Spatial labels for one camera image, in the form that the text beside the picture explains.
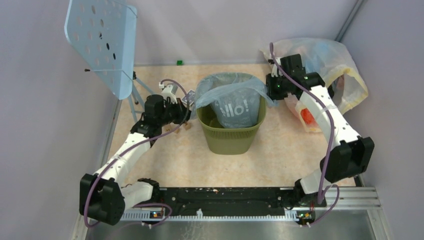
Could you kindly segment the blue plastic trash bag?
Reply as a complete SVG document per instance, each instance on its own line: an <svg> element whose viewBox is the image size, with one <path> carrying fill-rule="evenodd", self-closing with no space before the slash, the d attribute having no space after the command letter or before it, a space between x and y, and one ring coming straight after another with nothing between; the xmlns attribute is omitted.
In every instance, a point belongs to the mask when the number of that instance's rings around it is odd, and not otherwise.
<svg viewBox="0 0 424 240"><path fill-rule="evenodd" d="M196 110L210 106L224 128L249 128L258 123L261 99L269 107L278 106L256 76L242 72L214 73L198 83L190 118L197 117Z"/></svg>

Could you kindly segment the green mesh trash bin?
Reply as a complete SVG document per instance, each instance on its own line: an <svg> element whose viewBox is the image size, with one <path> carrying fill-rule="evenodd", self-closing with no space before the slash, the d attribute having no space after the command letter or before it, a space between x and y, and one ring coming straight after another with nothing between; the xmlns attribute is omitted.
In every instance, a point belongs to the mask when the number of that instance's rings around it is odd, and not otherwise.
<svg viewBox="0 0 424 240"><path fill-rule="evenodd" d="M211 152L218 155L240 155L251 147L266 117L267 107L266 100L261 97L257 124L247 128L224 128L209 105L198 108L195 113Z"/></svg>

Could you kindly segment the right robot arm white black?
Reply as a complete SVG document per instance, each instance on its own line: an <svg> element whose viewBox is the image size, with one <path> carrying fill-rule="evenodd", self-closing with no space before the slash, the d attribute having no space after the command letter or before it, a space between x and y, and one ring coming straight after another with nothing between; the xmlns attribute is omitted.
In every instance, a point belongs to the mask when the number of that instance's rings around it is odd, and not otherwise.
<svg viewBox="0 0 424 240"><path fill-rule="evenodd" d="M364 173L375 144L362 137L343 117L317 72L307 73L300 54L270 57L272 72L266 76L267 94L272 100L295 97L312 115L328 146L319 168L295 183L293 200L307 206L314 194L333 183Z"/></svg>

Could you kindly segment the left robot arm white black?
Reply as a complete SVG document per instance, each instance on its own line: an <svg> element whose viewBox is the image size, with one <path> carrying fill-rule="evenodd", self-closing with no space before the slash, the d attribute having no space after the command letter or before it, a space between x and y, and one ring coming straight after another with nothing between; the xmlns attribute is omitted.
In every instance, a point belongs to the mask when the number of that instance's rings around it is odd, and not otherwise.
<svg viewBox="0 0 424 240"><path fill-rule="evenodd" d="M177 128L190 118L189 105L180 98L153 94L147 97L144 112L132 126L123 145L100 169L86 173L80 180L79 213L91 228L89 219L117 224L124 211L139 203L154 207L160 202L159 184L150 179L124 183L135 163L152 148L155 141L170 134L163 127Z"/></svg>

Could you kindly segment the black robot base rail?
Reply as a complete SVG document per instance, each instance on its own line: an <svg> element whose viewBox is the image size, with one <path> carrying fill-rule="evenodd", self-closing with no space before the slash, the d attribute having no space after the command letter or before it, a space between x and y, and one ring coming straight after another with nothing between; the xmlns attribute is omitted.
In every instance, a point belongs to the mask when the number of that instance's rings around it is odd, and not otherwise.
<svg viewBox="0 0 424 240"><path fill-rule="evenodd" d="M168 187L154 190L149 203L167 204L173 217L283 216L294 208L325 207L317 193L298 187Z"/></svg>

